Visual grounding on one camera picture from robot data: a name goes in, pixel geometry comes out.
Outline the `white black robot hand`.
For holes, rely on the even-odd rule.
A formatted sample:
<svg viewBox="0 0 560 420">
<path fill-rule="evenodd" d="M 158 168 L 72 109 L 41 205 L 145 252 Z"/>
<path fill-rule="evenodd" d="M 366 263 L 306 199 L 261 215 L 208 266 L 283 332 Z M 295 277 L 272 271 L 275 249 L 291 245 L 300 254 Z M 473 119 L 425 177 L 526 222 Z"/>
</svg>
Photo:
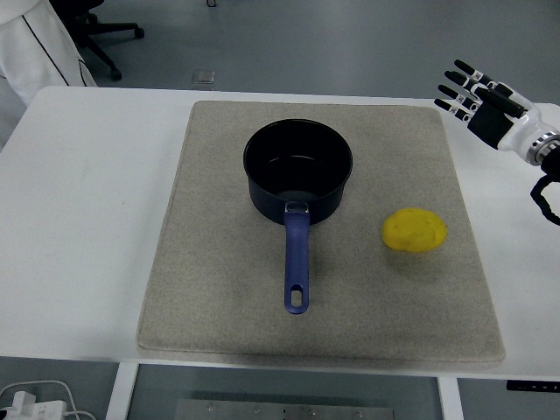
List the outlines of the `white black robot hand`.
<svg viewBox="0 0 560 420">
<path fill-rule="evenodd" d="M 486 73 L 454 61 L 444 76 L 454 87 L 440 85 L 448 99 L 434 103 L 460 120 L 484 144 L 498 151 L 513 151 L 532 165 L 559 147 L 559 129 L 543 122 L 540 109 L 509 85 Z"/>
</svg>

